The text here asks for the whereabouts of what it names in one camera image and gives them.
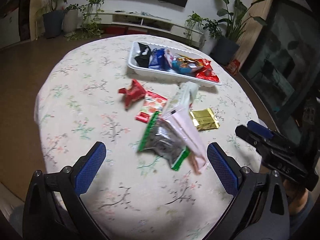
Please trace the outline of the person's right hand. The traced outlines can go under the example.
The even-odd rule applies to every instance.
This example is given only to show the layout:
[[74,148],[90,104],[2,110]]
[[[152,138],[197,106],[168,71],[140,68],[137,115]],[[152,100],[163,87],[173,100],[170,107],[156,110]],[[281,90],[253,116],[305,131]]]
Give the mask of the person's right hand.
[[308,201],[309,191],[287,179],[283,181],[283,186],[287,196],[289,214],[296,215],[305,207]]

